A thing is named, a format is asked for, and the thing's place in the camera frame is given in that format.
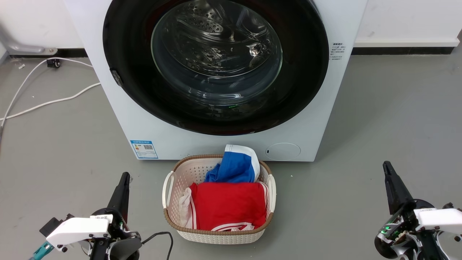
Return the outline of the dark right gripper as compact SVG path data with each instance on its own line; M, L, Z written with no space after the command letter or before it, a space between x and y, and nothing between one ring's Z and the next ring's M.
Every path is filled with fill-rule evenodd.
M417 211L434 210L428 202L414 199L390 161L383 162L385 189L391 218L374 239L377 252L395 260L448 260L439 242L443 231L419 228Z

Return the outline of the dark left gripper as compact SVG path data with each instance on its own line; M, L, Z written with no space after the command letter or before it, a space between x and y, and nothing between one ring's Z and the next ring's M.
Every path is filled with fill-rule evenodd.
M112 217L102 238L92 238L91 260L138 260L142 247L141 236L130 231L128 222L129 185L131 176L123 172L115 187L108 207L94 212L93 216Z

